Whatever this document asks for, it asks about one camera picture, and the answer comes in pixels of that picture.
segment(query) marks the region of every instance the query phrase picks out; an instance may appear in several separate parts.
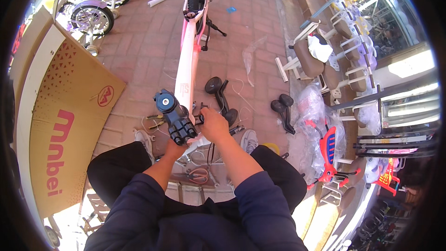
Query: pliers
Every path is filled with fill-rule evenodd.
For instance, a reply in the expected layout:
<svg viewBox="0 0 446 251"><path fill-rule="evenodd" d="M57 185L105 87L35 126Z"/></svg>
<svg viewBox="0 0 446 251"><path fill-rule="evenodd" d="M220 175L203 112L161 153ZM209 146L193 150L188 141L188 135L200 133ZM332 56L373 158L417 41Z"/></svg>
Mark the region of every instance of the pliers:
<svg viewBox="0 0 446 251"><path fill-rule="evenodd" d="M162 125L164 122L166 122L164 116L158 115L158 114L150 115L150 116L146 117L145 119L146 120L153 120L155 122L155 125L150 126L149 129L157 128L160 125Z"/></svg>
<svg viewBox="0 0 446 251"><path fill-rule="evenodd" d="M173 176L188 178L189 181L196 184L205 184L208 180L209 172L204 168L196 168L192 171L187 170L186 173L174 173Z"/></svg>

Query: sneaker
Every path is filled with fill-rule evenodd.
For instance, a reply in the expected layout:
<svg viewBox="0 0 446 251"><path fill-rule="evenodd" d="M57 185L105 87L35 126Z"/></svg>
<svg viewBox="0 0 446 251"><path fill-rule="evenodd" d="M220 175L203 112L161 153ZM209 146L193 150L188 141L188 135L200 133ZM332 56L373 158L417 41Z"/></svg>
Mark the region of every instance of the sneaker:
<svg viewBox="0 0 446 251"><path fill-rule="evenodd" d="M242 140L240 141L240 146L248 154L251 154L254 149L259 146L257 134L253 129L248 129L244 132Z"/></svg>
<svg viewBox="0 0 446 251"><path fill-rule="evenodd" d="M148 133L144 130L137 130L135 132L135 142L142 142L142 145L148 153L150 161L152 161L152 165L154 165L155 158L153 157L152 152L152 141L150 140L150 136L148 135Z"/></svg>

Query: blue tag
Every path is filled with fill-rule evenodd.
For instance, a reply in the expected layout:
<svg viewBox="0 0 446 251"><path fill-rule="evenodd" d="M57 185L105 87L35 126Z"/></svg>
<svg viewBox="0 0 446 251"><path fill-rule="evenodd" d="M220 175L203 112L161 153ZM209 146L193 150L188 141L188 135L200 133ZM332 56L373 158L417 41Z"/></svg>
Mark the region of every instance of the blue tag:
<svg viewBox="0 0 446 251"><path fill-rule="evenodd" d="M226 9L226 11L227 11L229 14L231 14L232 12L237 11L237 9L234 8L234 7L229 7L229 8Z"/></svg>

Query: red balance bike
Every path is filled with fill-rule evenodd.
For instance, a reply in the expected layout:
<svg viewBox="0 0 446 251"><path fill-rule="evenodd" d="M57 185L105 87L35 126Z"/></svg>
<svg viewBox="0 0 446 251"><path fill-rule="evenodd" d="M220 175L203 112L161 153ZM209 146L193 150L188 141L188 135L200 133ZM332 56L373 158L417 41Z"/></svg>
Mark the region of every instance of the red balance bike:
<svg viewBox="0 0 446 251"><path fill-rule="evenodd" d="M331 127L330 129L328 129L328 125L327 125L327 121L325 121L325 128L327 129L327 132L325 133L324 136L322 136L322 132L319 130L319 128L316 126L316 124L312 121L312 120L305 120L305 124L309 125L313 128L315 128L319 135L320 135L320 140L319 140L319 148L321 149L321 154L322 157L324 158L324 173L322 174L322 176L318 179L316 179L315 182L313 182L310 185L307 185L307 190L310 190L311 188L313 188L313 186L318 182L330 182L333 179L333 176L337 176L337 177L342 177L343 181L341 183L339 183L339 187L343 187L347 182L348 182L348 176L355 176L358 173L361 172L361 169L358 168L356 171L354 172L338 172L334 167L333 167L333 159L334 159L334 155L335 155L335 137L336 137L336 126Z"/></svg>

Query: handlebar clamp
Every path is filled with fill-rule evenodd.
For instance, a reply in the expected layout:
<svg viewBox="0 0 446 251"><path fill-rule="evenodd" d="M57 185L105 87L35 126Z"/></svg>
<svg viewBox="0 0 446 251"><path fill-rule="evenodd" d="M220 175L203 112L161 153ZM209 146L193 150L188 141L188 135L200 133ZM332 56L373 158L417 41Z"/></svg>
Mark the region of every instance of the handlebar clamp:
<svg viewBox="0 0 446 251"><path fill-rule="evenodd" d="M173 93L161 89L161 93L157 92L153 100L169 125L170 138L177 145L184 145L188 139L198 136L197 130L189 119L189 111L180 105Z"/></svg>

